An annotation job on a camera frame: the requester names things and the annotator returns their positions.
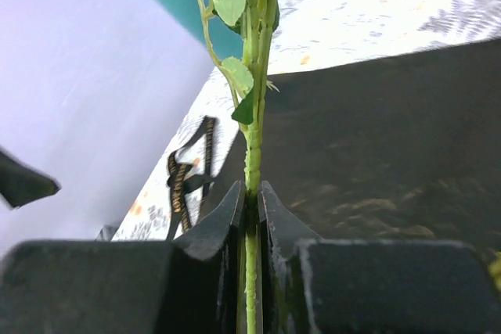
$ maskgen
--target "black mat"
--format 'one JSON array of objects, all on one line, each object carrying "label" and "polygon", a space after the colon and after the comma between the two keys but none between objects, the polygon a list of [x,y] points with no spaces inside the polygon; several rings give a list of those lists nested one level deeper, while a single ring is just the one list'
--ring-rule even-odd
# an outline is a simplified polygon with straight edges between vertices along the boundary
[{"label": "black mat", "polygon": [[[271,77],[262,178],[326,238],[501,249],[501,41]],[[202,209],[243,179],[238,134]]]}]

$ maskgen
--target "wall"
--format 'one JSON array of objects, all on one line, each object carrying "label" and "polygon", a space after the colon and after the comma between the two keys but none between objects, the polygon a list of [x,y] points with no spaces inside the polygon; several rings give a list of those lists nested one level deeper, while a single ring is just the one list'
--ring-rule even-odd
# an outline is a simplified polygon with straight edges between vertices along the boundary
[{"label": "wall", "polygon": [[211,67],[153,0],[0,0],[0,145],[63,187],[0,203],[0,255],[119,221]]}]

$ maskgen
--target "teal container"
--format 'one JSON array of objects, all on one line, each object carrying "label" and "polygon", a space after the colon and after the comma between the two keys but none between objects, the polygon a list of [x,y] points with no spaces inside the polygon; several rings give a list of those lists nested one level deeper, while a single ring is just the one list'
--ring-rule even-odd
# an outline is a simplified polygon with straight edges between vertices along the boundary
[{"label": "teal container", "polygon": [[[200,19],[200,9],[196,0],[157,0],[192,36],[205,45],[204,28]],[[209,21],[209,31],[214,50],[219,59],[229,56],[242,57],[242,38],[228,29],[215,17]]]}]

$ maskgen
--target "black strap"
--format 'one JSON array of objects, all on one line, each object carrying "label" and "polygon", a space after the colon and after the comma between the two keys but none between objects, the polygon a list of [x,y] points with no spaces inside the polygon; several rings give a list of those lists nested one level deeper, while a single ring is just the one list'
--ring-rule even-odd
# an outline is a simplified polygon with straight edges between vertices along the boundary
[{"label": "black strap", "polygon": [[[182,224],[183,232],[188,231],[192,227],[185,196],[202,187],[202,200],[200,201],[200,207],[202,207],[209,195],[211,183],[214,181],[211,176],[211,170],[215,125],[215,118],[205,117],[192,138],[168,157],[167,169],[169,178],[167,186],[171,189],[171,225],[169,226],[167,240],[174,238],[179,222]],[[191,171],[193,165],[190,163],[178,163],[175,159],[175,154],[181,149],[195,145],[203,135],[205,135],[204,173],[202,175],[193,175],[186,179],[186,175]]]}]

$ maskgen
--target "floral tablecloth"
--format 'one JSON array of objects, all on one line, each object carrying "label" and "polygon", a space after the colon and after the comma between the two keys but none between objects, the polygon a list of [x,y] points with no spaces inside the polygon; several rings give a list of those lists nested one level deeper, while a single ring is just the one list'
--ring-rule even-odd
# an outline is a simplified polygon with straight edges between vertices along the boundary
[{"label": "floral tablecloth", "polygon": [[[272,43],[270,74],[501,37],[501,0],[279,0],[279,7],[281,20]],[[166,238],[171,216],[168,155],[190,138],[204,116],[217,117],[213,159],[217,174],[237,132],[231,112],[228,85],[214,70],[113,240]],[[204,138],[178,156],[180,162],[194,163],[195,173],[203,172],[203,158]],[[186,199],[194,223],[201,189]]]}]

